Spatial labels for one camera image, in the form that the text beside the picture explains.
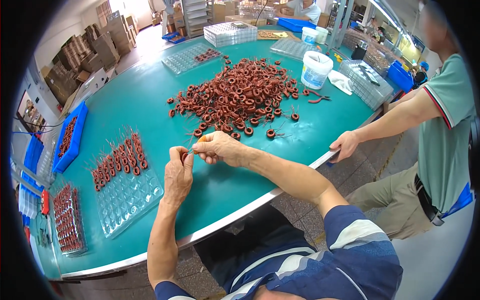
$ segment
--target man's left hand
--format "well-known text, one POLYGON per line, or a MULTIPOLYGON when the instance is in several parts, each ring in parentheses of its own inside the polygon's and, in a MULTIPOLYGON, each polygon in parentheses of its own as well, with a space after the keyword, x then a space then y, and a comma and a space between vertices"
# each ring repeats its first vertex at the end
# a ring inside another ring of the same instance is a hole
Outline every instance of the man's left hand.
POLYGON ((170 161, 165 166, 165 194, 163 200, 166 204, 180 207, 192 187, 193 154, 188 154, 181 163, 180 154, 188 152, 185 147, 170 148, 170 161))

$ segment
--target man standing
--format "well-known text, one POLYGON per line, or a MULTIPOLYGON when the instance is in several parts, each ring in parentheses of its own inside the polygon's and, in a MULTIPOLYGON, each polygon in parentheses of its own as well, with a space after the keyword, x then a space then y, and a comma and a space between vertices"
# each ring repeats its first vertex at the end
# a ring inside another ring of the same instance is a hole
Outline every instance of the man standing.
POLYGON ((320 13, 322 12, 320 7, 312 0, 292 0, 278 5, 276 10, 277 17, 305 20, 315 25, 317 25, 320 13), (294 10, 293 16, 282 14, 280 12, 282 8, 292 8, 294 10))
POLYGON ((337 162, 359 143, 399 134, 419 126, 418 162, 347 197, 362 211, 386 207, 375 223, 390 239, 405 239, 443 224, 442 216, 467 183, 470 120, 475 116, 468 72, 445 15, 435 2, 424 6, 420 25, 426 46, 443 63, 438 75, 389 105, 377 121, 343 133, 330 145, 340 147, 337 162))

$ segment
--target white cloth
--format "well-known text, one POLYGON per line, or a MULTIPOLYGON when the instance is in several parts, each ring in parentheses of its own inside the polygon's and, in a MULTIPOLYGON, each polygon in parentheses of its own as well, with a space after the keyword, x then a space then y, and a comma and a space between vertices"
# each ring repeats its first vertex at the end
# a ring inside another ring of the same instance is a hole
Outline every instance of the white cloth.
POLYGON ((328 80, 330 80, 331 84, 338 87, 338 89, 345 94, 349 96, 352 94, 352 89, 350 87, 350 79, 344 74, 335 70, 331 70, 328 74, 328 80))
POLYGON ((310 18, 310 23, 317 25, 322 10, 315 2, 307 8, 303 8, 303 0, 292 0, 287 2, 287 6, 294 9, 294 16, 307 16, 310 18))

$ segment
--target hand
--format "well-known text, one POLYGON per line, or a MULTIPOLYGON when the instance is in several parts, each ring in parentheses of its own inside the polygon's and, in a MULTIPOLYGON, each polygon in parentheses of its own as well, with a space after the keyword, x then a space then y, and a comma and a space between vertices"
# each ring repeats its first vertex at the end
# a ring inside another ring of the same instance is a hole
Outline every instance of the hand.
POLYGON ((222 131, 209 133, 204 138, 206 142, 193 144, 192 148, 207 164, 212 165, 222 160, 232 167, 244 166, 247 146, 222 131))
POLYGON ((338 156, 332 160, 331 163, 337 163, 340 160, 350 157, 359 145, 360 139, 358 138, 355 131, 345 131, 342 133, 336 141, 330 145, 331 150, 340 148, 340 153, 338 156))
POLYGON ((165 166, 165 194, 162 201, 174 207, 180 207, 193 182, 193 154, 188 154, 182 165, 180 153, 184 152, 188 152, 185 147, 170 148, 170 161, 165 166))

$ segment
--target shirt sleeve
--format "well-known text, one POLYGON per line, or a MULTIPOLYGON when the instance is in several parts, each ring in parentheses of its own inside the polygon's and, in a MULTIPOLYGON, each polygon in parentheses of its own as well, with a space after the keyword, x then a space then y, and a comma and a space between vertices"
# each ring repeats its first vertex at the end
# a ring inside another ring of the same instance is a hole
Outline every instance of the shirt sleeve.
POLYGON ((295 9, 295 7, 297 7, 297 5, 299 4, 299 1, 300 1, 300 0, 292 0, 292 1, 290 1, 290 2, 287 2, 287 6, 290 7, 290 8, 295 9))
POLYGON ((338 205, 332 208, 324 220, 327 247, 350 249, 370 242, 388 241, 387 247, 393 249, 388 236, 375 223, 365 217, 363 212, 353 205, 338 205))
POLYGON ((157 284, 155 296, 156 300, 195 300, 189 293, 171 281, 162 281, 157 284))
POLYGON ((307 17, 310 18, 310 20, 312 21, 312 23, 314 23, 315 25, 317 25, 318 23, 318 19, 320 18, 320 8, 316 7, 316 9, 312 9, 310 10, 308 13, 306 13, 305 15, 307 17))
POLYGON ((423 89, 440 110, 448 129, 469 118, 475 110, 472 85, 458 54, 447 59, 440 74, 430 79, 423 89))

